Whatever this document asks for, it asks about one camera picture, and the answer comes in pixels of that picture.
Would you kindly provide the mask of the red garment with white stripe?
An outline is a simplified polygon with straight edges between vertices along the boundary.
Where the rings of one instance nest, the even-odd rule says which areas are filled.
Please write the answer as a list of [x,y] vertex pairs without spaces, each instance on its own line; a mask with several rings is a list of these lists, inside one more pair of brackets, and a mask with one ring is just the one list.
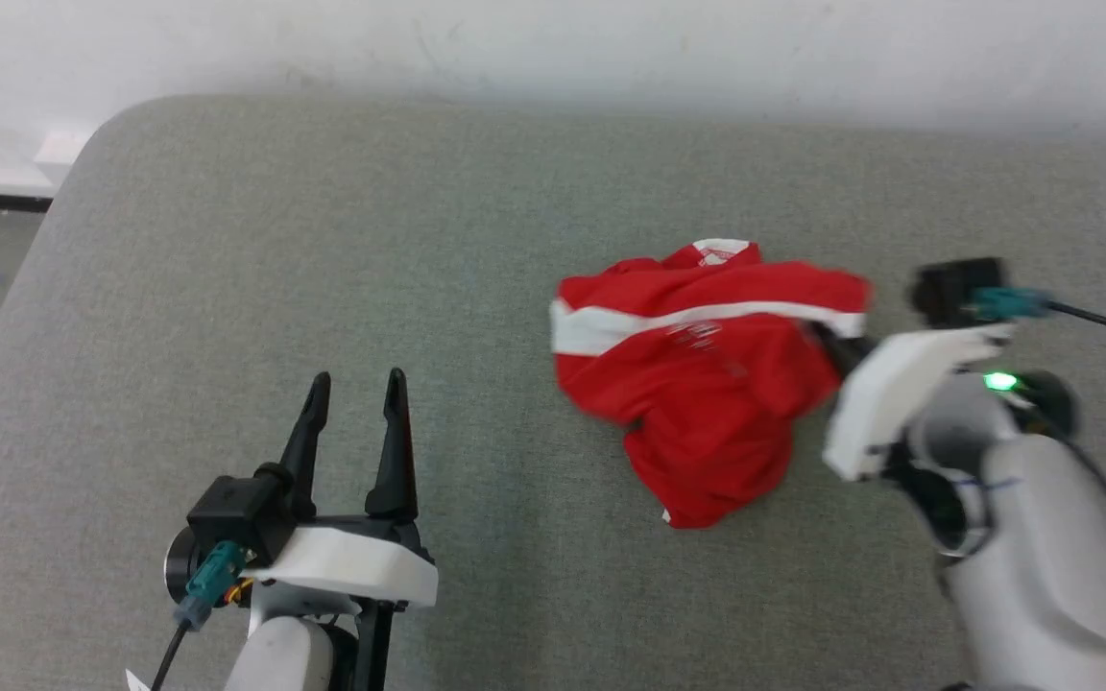
[[872,285],[755,242],[693,241],[559,281],[559,389],[626,429],[634,472],[671,528],[710,528],[780,485],[796,421],[837,391],[815,327],[859,337]]

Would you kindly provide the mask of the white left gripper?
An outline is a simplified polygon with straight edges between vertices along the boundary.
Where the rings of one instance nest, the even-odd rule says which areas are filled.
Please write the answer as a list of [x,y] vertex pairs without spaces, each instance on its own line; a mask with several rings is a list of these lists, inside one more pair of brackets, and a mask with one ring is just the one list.
[[[313,471],[319,436],[328,417],[330,389],[332,376],[319,371],[281,456],[280,464],[293,478],[288,498],[298,524],[307,524],[317,516],[312,498]],[[383,419],[386,432],[380,464],[374,486],[366,494],[365,512],[371,519],[414,521],[419,516],[419,498],[411,407],[400,368],[388,371]],[[439,590],[438,568],[411,549],[325,526],[296,528],[268,567],[243,574],[253,579],[253,609],[348,609],[355,599],[432,608]]]

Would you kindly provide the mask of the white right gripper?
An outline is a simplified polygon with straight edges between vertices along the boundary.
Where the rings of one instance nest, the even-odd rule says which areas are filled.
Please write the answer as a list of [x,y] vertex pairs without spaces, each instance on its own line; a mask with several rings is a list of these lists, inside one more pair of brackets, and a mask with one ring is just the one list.
[[887,447],[953,373],[997,358],[1013,336],[1013,323],[870,337],[839,336],[808,321],[807,331],[842,384],[824,444],[826,465],[846,482],[878,475]]

